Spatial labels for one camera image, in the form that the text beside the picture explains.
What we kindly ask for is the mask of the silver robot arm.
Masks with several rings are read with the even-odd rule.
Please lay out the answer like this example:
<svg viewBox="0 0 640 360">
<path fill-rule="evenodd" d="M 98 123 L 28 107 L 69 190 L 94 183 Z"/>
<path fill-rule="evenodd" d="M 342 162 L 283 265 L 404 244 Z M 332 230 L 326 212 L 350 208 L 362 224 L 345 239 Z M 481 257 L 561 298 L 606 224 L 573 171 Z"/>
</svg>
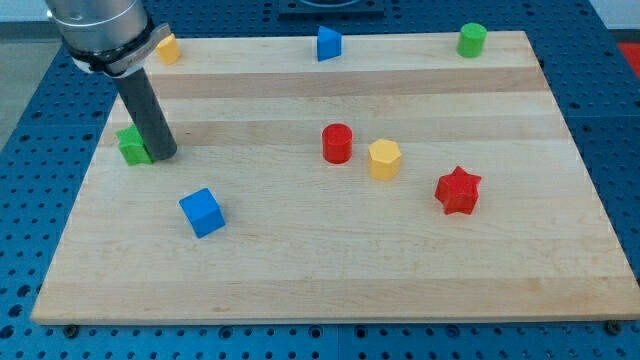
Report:
<svg viewBox="0 0 640 360">
<path fill-rule="evenodd" d="M 46 0 L 74 63 L 86 73 L 124 78 L 140 70 L 171 34 L 156 25 L 140 0 Z"/>
</svg>

